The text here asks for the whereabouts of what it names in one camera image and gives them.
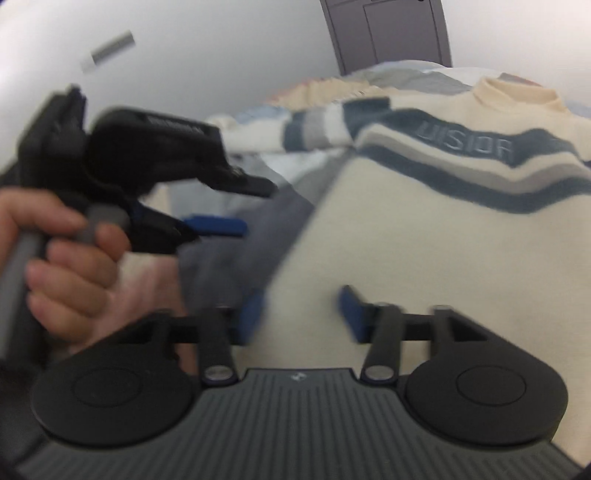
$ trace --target logo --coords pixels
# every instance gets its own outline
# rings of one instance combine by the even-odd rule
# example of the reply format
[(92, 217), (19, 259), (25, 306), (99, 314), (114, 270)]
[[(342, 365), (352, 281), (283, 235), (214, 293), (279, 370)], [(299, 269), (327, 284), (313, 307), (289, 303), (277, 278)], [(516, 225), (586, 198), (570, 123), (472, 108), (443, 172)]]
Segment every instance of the logo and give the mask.
[(302, 372), (298, 372), (294, 375), (290, 375), (290, 378), (294, 382), (303, 382), (306, 378), (308, 378), (308, 375), (306, 375), (305, 373), (302, 373)]
[(175, 120), (170, 120), (168, 118), (158, 118), (149, 115), (146, 116), (146, 120), (152, 125), (158, 125), (159, 127), (175, 128), (176, 130), (182, 130), (189, 133), (205, 135), (203, 130), (199, 128), (197, 125), (183, 124), (181, 122), (176, 122)]

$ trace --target ribbed gray surface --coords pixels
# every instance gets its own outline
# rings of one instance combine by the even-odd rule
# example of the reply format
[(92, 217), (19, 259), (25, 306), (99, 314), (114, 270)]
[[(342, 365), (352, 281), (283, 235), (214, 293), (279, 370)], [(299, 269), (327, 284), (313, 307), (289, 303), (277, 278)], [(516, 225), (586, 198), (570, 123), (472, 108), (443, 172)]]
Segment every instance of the ribbed gray surface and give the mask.
[(445, 442), (393, 392), (349, 370), (297, 374), (250, 371), (205, 392), (158, 439), (113, 451), (52, 443), (20, 471), (39, 480), (566, 480), (579, 471), (548, 443), (480, 452)]

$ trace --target finger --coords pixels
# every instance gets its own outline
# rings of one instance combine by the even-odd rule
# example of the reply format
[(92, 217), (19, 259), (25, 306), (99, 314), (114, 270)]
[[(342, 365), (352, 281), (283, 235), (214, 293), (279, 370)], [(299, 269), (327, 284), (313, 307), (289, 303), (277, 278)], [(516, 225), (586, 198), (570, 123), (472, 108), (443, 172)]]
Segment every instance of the finger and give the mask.
[(88, 318), (43, 293), (30, 292), (27, 304), (35, 318), (56, 337), (68, 342), (84, 342), (92, 332)]
[(21, 228), (36, 228), (50, 235), (73, 235), (85, 224), (83, 215), (67, 208), (50, 192), (0, 190), (0, 270)]
[(102, 249), (114, 261), (121, 260), (125, 252), (131, 249), (131, 244), (125, 232), (111, 223), (100, 223), (95, 233), (96, 246)]
[(197, 348), (193, 343), (177, 343), (174, 345), (174, 351), (178, 355), (178, 366), (189, 375), (197, 375)]
[(103, 288), (111, 288), (117, 281), (117, 264), (97, 247), (56, 238), (47, 245), (46, 257), (51, 265), (64, 267)]
[(43, 260), (28, 263), (26, 278), (34, 293), (41, 293), (84, 316), (97, 316), (107, 305), (107, 292), (103, 288)]

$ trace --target sweater collar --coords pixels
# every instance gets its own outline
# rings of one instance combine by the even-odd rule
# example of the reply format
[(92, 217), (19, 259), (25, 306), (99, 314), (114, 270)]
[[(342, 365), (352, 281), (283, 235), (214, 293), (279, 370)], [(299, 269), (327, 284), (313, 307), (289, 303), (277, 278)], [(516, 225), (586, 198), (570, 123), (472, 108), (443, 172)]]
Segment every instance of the sweater collar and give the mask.
[(538, 107), (552, 112), (568, 112), (555, 90), (536, 85), (504, 82), (483, 78), (472, 89), (482, 103), (503, 111), (517, 111), (524, 107)]

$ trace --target blue clip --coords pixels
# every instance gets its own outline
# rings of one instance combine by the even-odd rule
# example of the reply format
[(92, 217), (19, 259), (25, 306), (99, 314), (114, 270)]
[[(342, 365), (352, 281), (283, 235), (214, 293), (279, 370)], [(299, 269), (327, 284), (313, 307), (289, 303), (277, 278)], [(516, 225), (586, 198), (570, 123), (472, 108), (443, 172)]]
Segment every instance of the blue clip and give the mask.
[(238, 218), (212, 215), (194, 215), (183, 219), (200, 236), (243, 237), (248, 233), (248, 225)]
[(236, 326), (238, 345), (248, 345), (265, 309), (265, 292), (259, 290), (242, 305)]
[(368, 304), (363, 302), (349, 285), (340, 289), (338, 304), (340, 314), (345, 318), (355, 340), (359, 343), (368, 343), (371, 340), (367, 324)]

